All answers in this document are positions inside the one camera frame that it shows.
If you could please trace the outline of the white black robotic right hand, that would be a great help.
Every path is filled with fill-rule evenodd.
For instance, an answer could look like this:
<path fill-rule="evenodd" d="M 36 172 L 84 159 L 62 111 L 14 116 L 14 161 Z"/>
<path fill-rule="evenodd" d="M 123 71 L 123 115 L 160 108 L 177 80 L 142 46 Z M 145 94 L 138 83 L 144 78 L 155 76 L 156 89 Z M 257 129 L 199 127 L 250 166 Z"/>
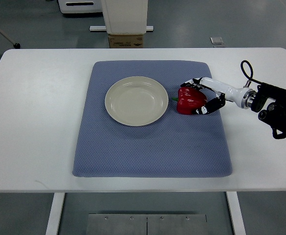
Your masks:
<path fill-rule="evenodd" d="M 216 98 L 208 101 L 204 106 L 192 111 L 194 115 L 207 115 L 222 108 L 226 101 L 234 102 L 239 108 L 248 109 L 256 92 L 248 87 L 234 88 L 228 84 L 209 77 L 193 78 L 184 82 L 181 87 L 191 87 L 197 90 L 209 89 L 214 91 Z"/>

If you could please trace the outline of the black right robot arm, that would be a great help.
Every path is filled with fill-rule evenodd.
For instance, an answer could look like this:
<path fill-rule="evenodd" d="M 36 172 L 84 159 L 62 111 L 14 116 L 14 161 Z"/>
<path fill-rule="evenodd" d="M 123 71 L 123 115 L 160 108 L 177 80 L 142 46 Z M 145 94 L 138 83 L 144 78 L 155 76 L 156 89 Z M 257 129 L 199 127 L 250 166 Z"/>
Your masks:
<path fill-rule="evenodd" d="M 258 113 L 258 119 L 268 124 L 275 139 L 286 138 L 286 89 L 253 79 L 253 69 L 247 60 L 241 62 L 241 70 L 247 78 L 246 87 L 257 83 L 257 91 L 243 96 L 243 105 Z"/>

